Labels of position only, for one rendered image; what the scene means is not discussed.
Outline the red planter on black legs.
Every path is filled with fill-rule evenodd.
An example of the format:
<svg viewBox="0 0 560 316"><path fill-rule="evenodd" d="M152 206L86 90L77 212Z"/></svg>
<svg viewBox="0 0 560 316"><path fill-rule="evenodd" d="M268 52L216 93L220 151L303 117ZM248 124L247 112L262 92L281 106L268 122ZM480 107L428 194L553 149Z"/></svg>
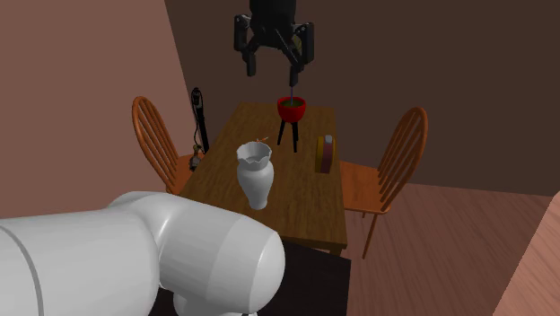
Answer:
<svg viewBox="0 0 560 316"><path fill-rule="evenodd" d="M287 124L292 126L293 133L293 151L298 151L297 144L299 141L298 123L302 119L307 103L305 99L294 96L293 93L289 97L282 97L276 103L278 115L281 118L281 124L277 137L277 144L280 145L284 134L284 128Z"/></svg>

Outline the orange wooden spindle chair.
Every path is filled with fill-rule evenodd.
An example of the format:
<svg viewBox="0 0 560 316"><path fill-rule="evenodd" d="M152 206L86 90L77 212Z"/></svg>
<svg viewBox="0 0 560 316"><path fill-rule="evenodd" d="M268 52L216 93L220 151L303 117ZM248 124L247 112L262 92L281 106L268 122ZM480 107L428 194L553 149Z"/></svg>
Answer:
<svg viewBox="0 0 560 316"><path fill-rule="evenodd" d="M203 147L194 144L192 154L179 156L159 111L144 96L133 100L132 121L145 158L163 181L166 191L178 195L205 156Z"/></svg>
<svg viewBox="0 0 560 316"><path fill-rule="evenodd" d="M340 163L344 208L373 215L363 258L371 244L378 217L390 211L391 203L415 173L423 156L427 133L427 113L421 107L414 107L400 119L376 168Z"/></svg>

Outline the yellow and red box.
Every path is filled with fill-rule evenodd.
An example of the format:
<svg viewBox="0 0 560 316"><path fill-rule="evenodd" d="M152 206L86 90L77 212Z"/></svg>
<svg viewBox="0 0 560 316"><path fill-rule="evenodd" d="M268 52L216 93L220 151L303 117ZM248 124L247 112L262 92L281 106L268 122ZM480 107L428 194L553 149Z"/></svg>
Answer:
<svg viewBox="0 0 560 316"><path fill-rule="evenodd" d="M335 152L335 138L332 135L319 136L316 147L315 172L330 173Z"/></svg>

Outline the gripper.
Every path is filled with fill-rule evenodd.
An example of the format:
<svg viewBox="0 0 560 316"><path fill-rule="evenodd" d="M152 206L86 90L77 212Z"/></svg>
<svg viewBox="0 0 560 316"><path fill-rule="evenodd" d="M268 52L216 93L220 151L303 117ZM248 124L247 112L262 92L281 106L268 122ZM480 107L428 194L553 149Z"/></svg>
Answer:
<svg viewBox="0 0 560 316"><path fill-rule="evenodd" d="M234 16L233 47L246 63L247 76L256 74L260 46L280 49L290 62L289 85L314 59L313 22L295 24L296 0L249 0L251 16Z"/></svg>

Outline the white scalloped vase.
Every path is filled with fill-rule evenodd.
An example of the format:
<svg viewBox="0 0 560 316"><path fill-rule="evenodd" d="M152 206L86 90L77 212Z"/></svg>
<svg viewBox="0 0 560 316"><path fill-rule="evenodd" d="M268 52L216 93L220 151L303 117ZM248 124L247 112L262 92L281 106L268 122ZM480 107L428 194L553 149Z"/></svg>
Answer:
<svg viewBox="0 0 560 316"><path fill-rule="evenodd" d="M241 145L236 154L237 179L249 206L254 210L265 208L275 174L270 162L271 148L265 143L251 141Z"/></svg>

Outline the brown wooden table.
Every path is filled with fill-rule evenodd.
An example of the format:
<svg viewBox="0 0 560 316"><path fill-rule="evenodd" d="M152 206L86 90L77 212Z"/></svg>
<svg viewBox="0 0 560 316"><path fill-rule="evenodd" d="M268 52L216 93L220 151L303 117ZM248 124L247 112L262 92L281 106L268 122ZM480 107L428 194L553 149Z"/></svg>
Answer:
<svg viewBox="0 0 560 316"><path fill-rule="evenodd" d="M340 167L315 171L319 136L335 136L335 111L307 106L294 144L274 103L242 102L232 113L181 196L251 217L285 240L338 255L347 246ZM237 180L240 145L263 139L275 170L267 206L253 210Z"/></svg>

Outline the black upright vacuum cleaner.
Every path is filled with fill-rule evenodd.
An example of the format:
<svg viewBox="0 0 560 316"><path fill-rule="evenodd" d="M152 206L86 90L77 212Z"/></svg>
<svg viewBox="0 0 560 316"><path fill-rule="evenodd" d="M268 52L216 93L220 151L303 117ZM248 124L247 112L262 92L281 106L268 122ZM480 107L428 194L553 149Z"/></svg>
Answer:
<svg viewBox="0 0 560 316"><path fill-rule="evenodd" d="M189 159L189 169L194 171L199 165L201 158L199 153L206 154L209 149L208 137L206 133L206 121L204 116L203 94L198 87L195 87L190 94L191 109L197 124L193 139L193 155Z"/></svg>

